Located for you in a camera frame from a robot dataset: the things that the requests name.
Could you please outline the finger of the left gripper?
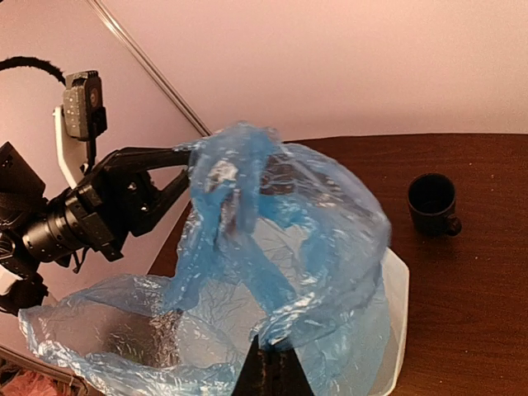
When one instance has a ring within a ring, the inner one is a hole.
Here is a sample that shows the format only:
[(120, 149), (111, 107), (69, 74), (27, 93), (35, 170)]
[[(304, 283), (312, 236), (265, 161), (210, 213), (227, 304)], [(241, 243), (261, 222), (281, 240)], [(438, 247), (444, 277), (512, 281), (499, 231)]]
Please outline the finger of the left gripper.
[(186, 191), (190, 184), (187, 170), (169, 182), (162, 190), (151, 188), (150, 200), (145, 207), (144, 228), (153, 229), (164, 215), (172, 208), (173, 204)]
[(186, 166), (191, 150), (188, 148), (123, 148), (101, 161), (107, 172), (142, 172), (153, 169)]

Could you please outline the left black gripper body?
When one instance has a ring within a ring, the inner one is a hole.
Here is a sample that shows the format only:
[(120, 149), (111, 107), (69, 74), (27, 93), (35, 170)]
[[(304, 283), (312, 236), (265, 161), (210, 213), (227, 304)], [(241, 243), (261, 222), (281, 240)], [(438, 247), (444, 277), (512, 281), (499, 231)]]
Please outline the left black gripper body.
[(146, 170), (100, 170), (67, 193), (65, 219), (81, 246), (114, 262), (123, 257), (129, 235), (139, 237), (156, 227), (160, 197)]

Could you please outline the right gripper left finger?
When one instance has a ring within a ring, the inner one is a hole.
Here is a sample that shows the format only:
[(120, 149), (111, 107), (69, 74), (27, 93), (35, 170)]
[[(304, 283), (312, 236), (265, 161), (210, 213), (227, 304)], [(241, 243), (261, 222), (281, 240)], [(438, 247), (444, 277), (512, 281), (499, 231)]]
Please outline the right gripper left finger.
[(262, 348), (256, 335), (236, 381), (233, 396), (265, 396), (271, 392), (271, 355), (272, 350)]

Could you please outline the blue plastic trash bag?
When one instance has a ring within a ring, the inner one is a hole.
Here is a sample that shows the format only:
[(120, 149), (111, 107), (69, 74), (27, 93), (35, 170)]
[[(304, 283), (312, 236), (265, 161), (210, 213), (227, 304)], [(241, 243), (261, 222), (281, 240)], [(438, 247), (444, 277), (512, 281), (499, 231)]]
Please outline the blue plastic trash bag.
[(239, 124), (191, 145), (172, 278), (122, 275), (24, 309), (30, 351), (107, 395), (229, 395), (253, 339), (317, 395), (366, 395), (389, 340), (391, 225), (335, 160)]

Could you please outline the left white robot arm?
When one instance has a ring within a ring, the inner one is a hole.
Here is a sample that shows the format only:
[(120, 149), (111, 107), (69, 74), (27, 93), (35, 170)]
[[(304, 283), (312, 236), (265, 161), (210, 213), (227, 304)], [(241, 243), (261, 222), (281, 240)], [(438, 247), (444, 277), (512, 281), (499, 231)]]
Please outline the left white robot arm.
[(186, 171), (159, 190), (150, 171), (189, 163), (191, 149), (123, 148), (108, 154), (75, 186), (47, 200), (45, 184), (10, 144), (1, 147), (1, 310), (17, 315), (49, 291), (41, 263), (62, 267), (93, 250), (109, 262), (123, 257), (128, 235), (151, 232), (189, 186)]

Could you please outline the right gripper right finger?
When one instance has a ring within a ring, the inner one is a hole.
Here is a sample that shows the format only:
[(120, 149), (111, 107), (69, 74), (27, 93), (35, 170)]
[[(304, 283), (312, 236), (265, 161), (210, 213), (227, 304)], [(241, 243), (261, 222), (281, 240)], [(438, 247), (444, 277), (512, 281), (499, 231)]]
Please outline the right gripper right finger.
[(271, 395), (313, 395), (299, 358), (293, 348), (270, 354)]

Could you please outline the white faceted trash bin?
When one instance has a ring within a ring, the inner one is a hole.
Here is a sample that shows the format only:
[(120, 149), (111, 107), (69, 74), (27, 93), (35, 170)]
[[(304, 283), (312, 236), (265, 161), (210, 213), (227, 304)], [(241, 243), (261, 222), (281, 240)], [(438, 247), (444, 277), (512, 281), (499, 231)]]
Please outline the white faceted trash bin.
[(214, 222), (211, 262), (234, 273), (207, 282), (191, 315), (246, 352), (293, 348), (316, 395), (387, 395), (405, 350), (409, 271), (388, 246), (378, 204), (273, 200), (254, 229)]

